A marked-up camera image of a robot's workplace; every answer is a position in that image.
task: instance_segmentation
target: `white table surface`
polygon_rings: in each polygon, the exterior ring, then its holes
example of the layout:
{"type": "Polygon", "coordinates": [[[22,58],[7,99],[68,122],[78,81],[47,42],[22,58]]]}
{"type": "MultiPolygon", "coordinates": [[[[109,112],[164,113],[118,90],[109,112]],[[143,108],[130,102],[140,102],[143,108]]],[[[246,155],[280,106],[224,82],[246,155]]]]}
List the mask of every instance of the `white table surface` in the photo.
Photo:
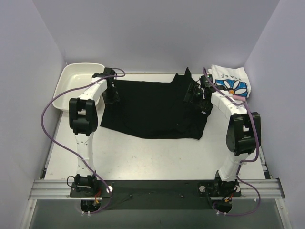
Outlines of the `white table surface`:
{"type": "MultiPolygon", "coordinates": [[[[170,82],[171,74],[128,74],[124,80],[170,82]]],[[[97,105],[99,124],[104,103],[97,105]]],[[[97,173],[106,180],[187,180],[214,179],[225,157],[228,120],[214,107],[203,136],[194,139],[142,139],[98,126],[93,139],[93,158],[97,173]]],[[[55,139],[76,150],[74,134],[69,127],[69,114],[62,113],[55,139]]],[[[45,179],[66,180],[76,175],[77,157],[53,145],[45,179]]],[[[241,179],[265,179],[261,161],[241,169],[241,179]]]]}

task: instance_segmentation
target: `screw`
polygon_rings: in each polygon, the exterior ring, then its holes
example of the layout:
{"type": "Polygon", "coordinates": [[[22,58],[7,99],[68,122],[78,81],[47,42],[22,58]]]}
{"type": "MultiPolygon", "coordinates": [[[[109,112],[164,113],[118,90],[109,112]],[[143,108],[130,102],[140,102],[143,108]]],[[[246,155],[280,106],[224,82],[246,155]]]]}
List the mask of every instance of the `screw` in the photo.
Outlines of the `screw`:
{"type": "Polygon", "coordinates": [[[205,192],[205,186],[201,185],[201,186],[199,187],[199,191],[200,191],[200,192],[205,192]]]}

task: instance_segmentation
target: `white wall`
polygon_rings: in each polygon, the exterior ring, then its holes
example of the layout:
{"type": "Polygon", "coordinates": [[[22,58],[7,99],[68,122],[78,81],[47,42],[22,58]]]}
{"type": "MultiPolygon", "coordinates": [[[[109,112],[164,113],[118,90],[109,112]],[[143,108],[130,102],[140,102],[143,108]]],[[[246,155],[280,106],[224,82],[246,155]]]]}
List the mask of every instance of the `white wall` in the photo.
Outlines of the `white wall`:
{"type": "Polygon", "coordinates": [[[245,64],[266,161],[296,229],[305,225],[304,9],[303,0],[281,0],[245,64]]]}
{"type": "Polygon", "coordinates": [[[279,0],[33,0],[68,63],[243,66],[279,0]]]}
{"type": "MultiPolygon", "coordinates": [[[[63,59],[31,0],[0,1],[0,227],[17,229],[50,141],[40,114],[63,59]]],[[[58,112],[46,118],[52,133],[58,112]]]]}

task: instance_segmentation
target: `black cloth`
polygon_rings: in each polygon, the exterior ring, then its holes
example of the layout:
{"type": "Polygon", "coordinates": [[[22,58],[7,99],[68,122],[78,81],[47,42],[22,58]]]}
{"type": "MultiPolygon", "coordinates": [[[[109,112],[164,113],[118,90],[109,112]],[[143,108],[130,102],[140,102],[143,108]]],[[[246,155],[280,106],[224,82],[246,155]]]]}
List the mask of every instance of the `black cloth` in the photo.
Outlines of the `black cloth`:
{"type": "Polygon", "coordinates": [[[101,126],[148,139],[200,139],[207,115],[183,101],[191,81],[188,68],[170,83],[115,80],[120,102],[105,107],[101,126]]]}

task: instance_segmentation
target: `wire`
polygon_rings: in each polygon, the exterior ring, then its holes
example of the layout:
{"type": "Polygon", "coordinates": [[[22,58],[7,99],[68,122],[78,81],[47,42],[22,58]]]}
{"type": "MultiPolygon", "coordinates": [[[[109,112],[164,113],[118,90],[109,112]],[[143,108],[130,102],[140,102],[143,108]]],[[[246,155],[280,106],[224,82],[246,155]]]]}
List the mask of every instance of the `wire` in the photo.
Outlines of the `wire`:
{"type": "Polygon", "coordinates": [[[73,179],[75,179],[74,176],[68,176],[68,177],[67,177],[67,185],[68,185],[69,187],[72,187],[71,185],[68,184],[68,180],[69,180],[69,178],[71,178],[71,177],[72,177],[73,179]]]}
{"type": "Polygon", "coordinates": [[[235,187],[233,191],[228,192],[227,195],[222,198],[221,202],[223,202],[223,201],[226,202],[226,200],[229,200],[230,198],[232,198],[234,192],[236,192],[236,191],[237,191],[237,187],[235,187]]]}
{"type": "Polygon", "coordinates": [[[225,201],[225,203],[227,203],[227,202],[229,202],[230,200],[232,200],[232,197],[233,197],[233,193],[229,196],[229,198],[228,199],[225,199],[224,201],[225,201]]]}
{"type": "MultiPolygon", "coordinates": [[[[107,78],[111,78],[111,77],[124,77],[124,76],[126,75],[126,73],[125,73],[122,69],[120,69],[120,68],[113,68],[113,69],[116,69],[116,70],[121,71],[121,72],[123,73],[123,75],[120,75],[120,76],[118,76],[118,75],[108,75],[108,76],[102,77],[101,79],[99,79],[99,80],[97,80],[97,81],[95,81],[95,82],[93,82],[93,83],[91,83],[91,84],[88,84],[88,85],[86,85],[86,86],[77,87],[77,88],[69,89],[69,90],[67,90],[67,91],[65,91],[65,92],[62,92],[62,93],[60,93],[59,95],[57,95],[56,97],[54,97],[53,99],[51,99],[51,100],[48,102],[48,104],[46,105],[46,107],[43,109],[42,113],[41,113],[41,127],[42,127],[42,130],[43,130],[43,132],[45,133],[45,135],[46,135],[52,142],[54,142],[55,144],[57,144],[57,145],[59,145],[60,147],[62,147],[62,148],[64,148],[64,149],[68,150],[69,152],[73,153],[73,154],[76,155],[78,158],[80,158],[80,159],[83,161],[83,163],[85,164],[85,166],[86,166],[86,167],[87,167],[87,168],[88,168],[88,169],[89,169],[98,179],[101,180],[101,182],[105,185],[105,187],[106,187],[106,189],[109,191],[109,193],[111,193],[111,191],[110,191],[110,189],[108,188],[107,183],[101,178],[100,175],[98,175],[98,174],[88,165],[88,163],[84,160],[84,158],[83,158],[80,154],[78,154],[78,153],[75,152],[74,150],[72,150],[72,149],[70,149],[70,148],[64,146],[64,145],[61,144],[60,142],[56,141],[56,140],[47,132],[47,130],[46,130],[45,126],[44,126],[43,119],[44,119],[44,115],[45,115],[47,109],[49,108],[49,106],[50,106],[55,100],[57,100],[59,97],[63,96],[64,94],[69,93],[69,92],[73,92],[73,91],[77,91],[77,90],[80,90],[80,89],[84,89],[84,88],[87,88],[87,87],[91,87],[91,86],[95,85],[96,83],[100,82],[100,81],[103,80],[103,79],[107,79],[107,78]]],[[[105,204],[105,206],[103,206],[103,207],[99,208],[98,210],[96,210],[96,211],[94,211],[94,212],[91,212],[91,213],[97,213],[97,212],[99,212],[99,211],[101,211],[101,210],[107,208],[107,207],[110,205],[111,199],[112,199],[112,195],[110,196],[109,201],[108,201],[107,204],[105,204]]]]}
{"type": "MultiPolygon", "coordinates": [[[[210,85],[217,91],[219,92],[222,96],[225,96],[225,94],[223,92],[221,92],[214,84],[213,82],[211,82],[211,80],[208,78],[207,76],[207,73],[206,73],[206,69],[205,68],[202,68],[202,71],[203,71],[203,74],[204,76],[206,77],[207,81],[210,83],[210,85]]],[[[225,96],[230,102],[234,103],[234,101],[229,97],[229,96],[225,96]]],[[[256,212],[259,208],[259,206],[261,205],[261,195],[259,193],[259,191],[257,190],[257,188],[255,188],[253,185],[241,180],[238,176],[239,172],[240,172],[240,169],[242,167],[242,163],[243,162],[254,162],[258,159],[259,157],[259,140],[258,140],[258,135],[257,135],[257,131],[256,131],[256,127],[255,127],[255,123],[254,123],[254,119],[252,117],[252,114],[251,114],[251,111],[250,111],[250,108],[247,104],[247,102],[243,102],[241,103],[242,105],[244,105],[244,107],[246,108],[247,110],[247,113],[249,115],[249,119],[250,119],[250,122],[251,122],[251,126],[252,126],[252,129],[253,129],[253,134],[254,134],[254,138],[255,138],[255,146],[256,146],[256,155],[255,155],[255,158],[252,159],[252,160],[241,160],[239,162],[239,166],[238,166],[238,169],[237,169],[237,172],[236,172],[236,178],[237,180],[239,180],[241,183],[245,184],[245,185],[248,185],[250,186],[251,188],[253,188],[256,192],[257,192],[257,195],[258,195],[258,202],[257,202],[257,205],[256,207],[251,210],[251,211],[248,211],[248,212],[245,212],[245,213],[239,213],[239,214],[232,214],[232,213],[228,213],[228,214],[225,214],[223,212],[220,212],[224,215],[227,215],[227,216],[246,216],[246,215],[249,215],[249,214],[252,214],[254,212],[256,212]]]]}
{"type": "Polygon", "coordinates": [[[97,200],[97,197],[99,197],[99,196],[101,195],[101,193],[102,193],[102,189],[100,188],[99,191],[98,191],[98,193],[95,195],[95,202],[96,202],[97,204],[99,204],[99,201],[97,200]]]}
{"type": "Polygon", "coordinates": [[[214,208],[214,206],[212,205],[212,201],[211,201],[211,198],[209,196],[209,192],[208,190],[205,191],[205,195],[206,195],[206,198],[208,200],[208,204],[210,205],[211,208],[214,208]]]}

